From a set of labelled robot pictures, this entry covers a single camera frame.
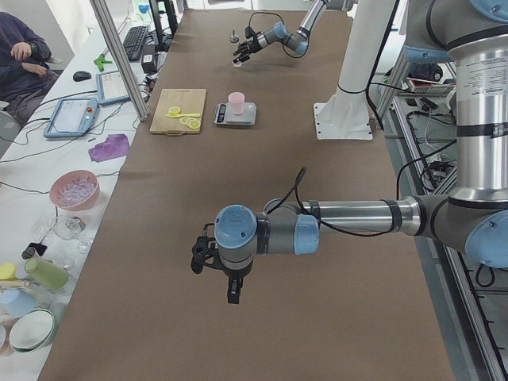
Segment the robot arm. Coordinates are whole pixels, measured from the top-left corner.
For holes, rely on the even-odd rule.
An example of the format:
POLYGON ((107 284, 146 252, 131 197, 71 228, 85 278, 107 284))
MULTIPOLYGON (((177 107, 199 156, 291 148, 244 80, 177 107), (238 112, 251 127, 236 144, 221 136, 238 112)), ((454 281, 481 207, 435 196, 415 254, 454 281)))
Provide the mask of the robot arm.
POLYGON ((480 264, 506 267, 507 4, 412 1, 406 46, 412 57, 456 63, 456 186, 445 195, 394 200, 273 199, 259 214, 225 207, 216 216, 212 246, 194 251, 192 268, 223 271, 229 302, 239 302, 255 256, 316 252, 326 230, 428 237, 480 264))
POLYGON ((234 65, 240 66, 251 58, 251 55, 261 51, 274 43, 280 43, 287 56, 293 59, 302 58, 308 51, 310 43, 310 34, 316 24, 325 12, 329 1, 313 1, 310 9, 302 19, 298 30, 291 33, 285 26, 284 20, 277 13, 256 11, 251 14, 248 20, 248 26, 245 28, 245 41, 238 45, 233 53, 234 65), (257 14, 267 14, 276 16, 279 21, 264 32, 255 31, 252 27, 252 19, 257 14))

